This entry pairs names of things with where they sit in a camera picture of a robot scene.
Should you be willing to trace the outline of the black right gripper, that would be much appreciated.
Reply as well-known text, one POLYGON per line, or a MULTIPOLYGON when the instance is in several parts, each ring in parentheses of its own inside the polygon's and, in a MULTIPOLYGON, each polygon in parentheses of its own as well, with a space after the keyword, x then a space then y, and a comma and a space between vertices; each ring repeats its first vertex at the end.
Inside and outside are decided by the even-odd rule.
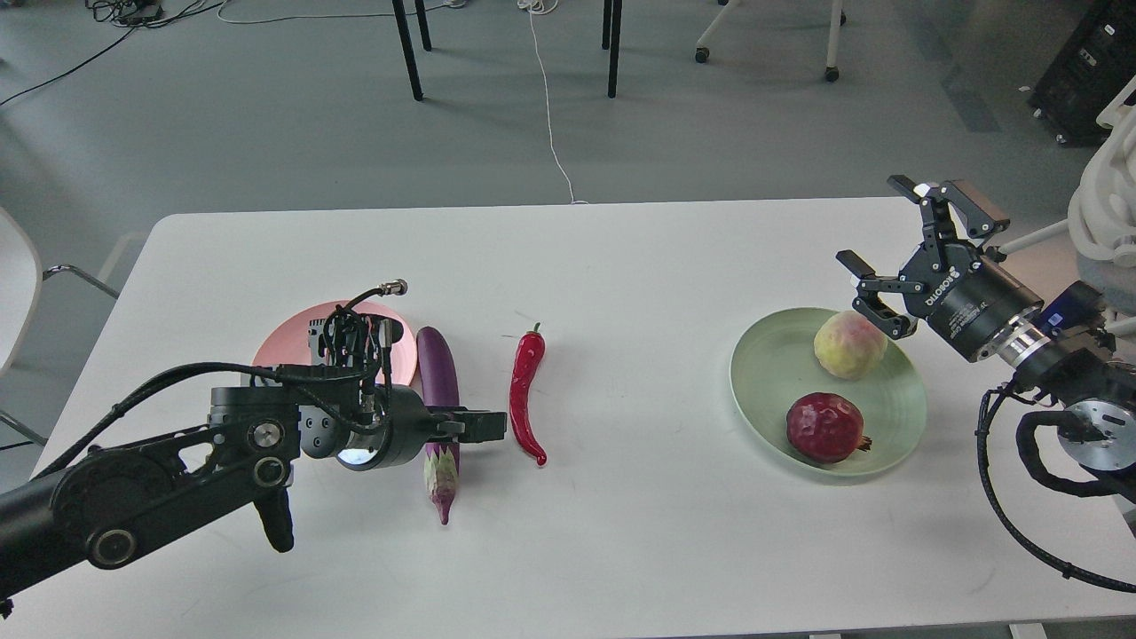
POLYGON ((964 179, 939 185, 917 185, 902 174, 887 184, 918 205, 922 243, 897 271, 880 276, 855 251, 841 250, 835 258, 857 276, 852 307, 891 339, 913 335, 914 320, 897 314, 880 294, 904 294, 907 312, 924 320, 964 360, 989 357, 991 340, 1011 323, 1030 320, 1043 302, 1030 288, 978 252, 958 241, 952 215, 963 223, 969 239, 986 240, 1010 225, 1006 214, 964 179))

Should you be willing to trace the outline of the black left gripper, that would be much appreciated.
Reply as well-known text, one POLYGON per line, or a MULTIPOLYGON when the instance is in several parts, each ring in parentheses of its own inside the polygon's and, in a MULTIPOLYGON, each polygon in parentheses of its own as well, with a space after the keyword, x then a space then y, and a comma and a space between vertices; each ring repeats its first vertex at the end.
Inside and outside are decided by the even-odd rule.
POLYGON ((392 468, 414 460, 427 441, 479 443, 503 440, 508 414, 465 406, 426 406, 414 388, 393 385, 375 392, 383 409, 381 431, 353 434, 337 454, 345 468, 392 468))

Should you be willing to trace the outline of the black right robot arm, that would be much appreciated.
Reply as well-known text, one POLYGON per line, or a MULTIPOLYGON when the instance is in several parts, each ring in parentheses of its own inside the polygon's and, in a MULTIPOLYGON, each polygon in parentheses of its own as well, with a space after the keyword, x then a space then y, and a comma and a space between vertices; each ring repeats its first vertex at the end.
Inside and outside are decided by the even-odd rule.
POLYGON ((1076 280, 1043 302, 989 244, 1009 226, 1006 215, 962 179, 917 185, 893 175, 888 184, 918 207, 921 242, 894 276, 840 251, 837 260, 857 276, 853 309, 888 338, 913 335, 924 323, 964 360, 1006 362, 1012 376, 983 393, 974 430, 991 509, 1014 542, 1064 579, 1131 592, 1131 583, 1042 549, 1006 516, 989 480, 991 424, 1011 399, 1028 406, 1014 429, 1028 476, 1056 493, 1131 501, 1133 367, 1116 358, 1118 331, 1105 323, 1103 296, 1076 280))

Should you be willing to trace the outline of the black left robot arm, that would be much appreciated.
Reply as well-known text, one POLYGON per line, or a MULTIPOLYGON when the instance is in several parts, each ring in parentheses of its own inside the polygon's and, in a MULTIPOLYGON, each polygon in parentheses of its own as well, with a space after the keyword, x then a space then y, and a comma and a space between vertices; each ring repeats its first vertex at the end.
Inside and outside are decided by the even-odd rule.
POLYGON ((351 468, 389 468, 434 443, 504 438, 507 414, 427 403, 393 380, 398 320, 358 312, 370 296, 406 294, 406 281, 370 288, 308 327, 310 363, 245 367, 199 360, 147 380, 35 478, 3 493, 3 615, 12 596, 89 563, 117 570, 247 505, 272 548, 289 553, 295 526, 289 486, 302 454, 314 460, 367 453, 351 468), (215 388, 202 425, 137 442, 97 446, 131 409, 202 374, 234 372, 215 388))

